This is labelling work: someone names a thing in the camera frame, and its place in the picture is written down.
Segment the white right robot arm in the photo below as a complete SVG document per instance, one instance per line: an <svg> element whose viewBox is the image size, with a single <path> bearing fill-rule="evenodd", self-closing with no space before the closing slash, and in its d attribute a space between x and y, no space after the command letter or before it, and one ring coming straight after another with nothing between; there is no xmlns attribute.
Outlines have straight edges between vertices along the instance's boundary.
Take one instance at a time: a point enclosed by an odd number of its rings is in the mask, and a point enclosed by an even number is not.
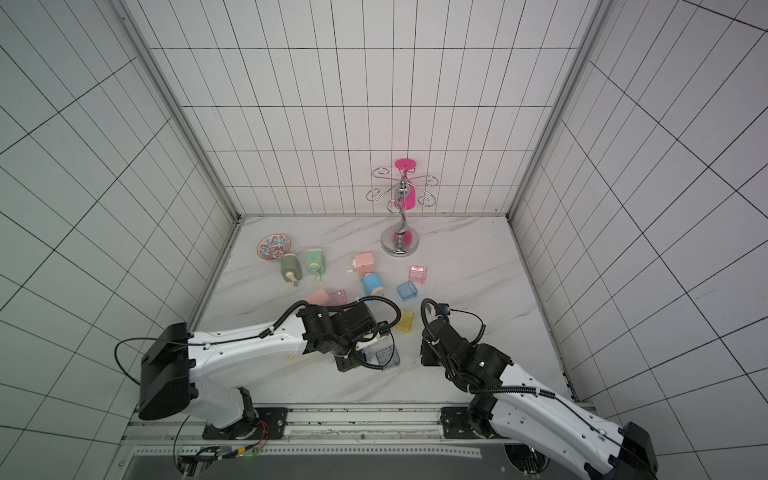
<svg viewBox="0 0 768 480"><path fill-rule="evenodd" d="M425 324L423 363L472 396L465 416L481 438L519 442L580 479L655 479L650 434L620 426L547 389L497 348L472 343L443 317Z"/></svg>

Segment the clear grey tray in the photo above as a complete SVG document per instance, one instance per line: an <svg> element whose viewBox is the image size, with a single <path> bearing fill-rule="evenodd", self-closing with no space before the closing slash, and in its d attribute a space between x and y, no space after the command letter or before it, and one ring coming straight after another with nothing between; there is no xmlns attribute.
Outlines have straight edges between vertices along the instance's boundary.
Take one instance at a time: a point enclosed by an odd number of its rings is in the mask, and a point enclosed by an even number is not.
<svg viewBox="0 0 768 480"><path fill-rule="evenodd" d="M389 369L397 367L400 364L400 356L395 345L376 344L368 348L370 349L372 357L371 365L380 367L381 369Z"/></svg>

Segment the light green pencil sharpener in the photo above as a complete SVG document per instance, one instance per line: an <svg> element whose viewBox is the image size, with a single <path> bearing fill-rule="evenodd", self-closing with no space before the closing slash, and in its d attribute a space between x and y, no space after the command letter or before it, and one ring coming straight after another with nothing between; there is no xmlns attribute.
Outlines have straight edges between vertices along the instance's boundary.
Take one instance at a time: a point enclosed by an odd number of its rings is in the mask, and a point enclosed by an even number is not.
<svg viewBox="0 0 768 480"><path fill-rule="evenodd" d="M320 281L326 272L326 259L321 248L311 248L306 252L307 271L317 281Z"/></svg>

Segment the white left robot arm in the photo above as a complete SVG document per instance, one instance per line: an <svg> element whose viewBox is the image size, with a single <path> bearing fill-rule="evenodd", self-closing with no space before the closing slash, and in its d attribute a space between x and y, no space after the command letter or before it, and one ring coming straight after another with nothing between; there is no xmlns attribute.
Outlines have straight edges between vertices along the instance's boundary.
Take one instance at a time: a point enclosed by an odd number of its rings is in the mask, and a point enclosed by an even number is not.
<svg viewBox="0 0 768 480"><path fill-rule="evenodd" d="M238 433L256 421L251 395L244 386L217 381L216 375L273 357L321 353L350 359L359 344L393 327L375 319L368 301L322 306L300 300L272 323L215 332L191 331L184 323L168 326L150 339L141 359L139 418L156 421L184 413Z"/></svg>

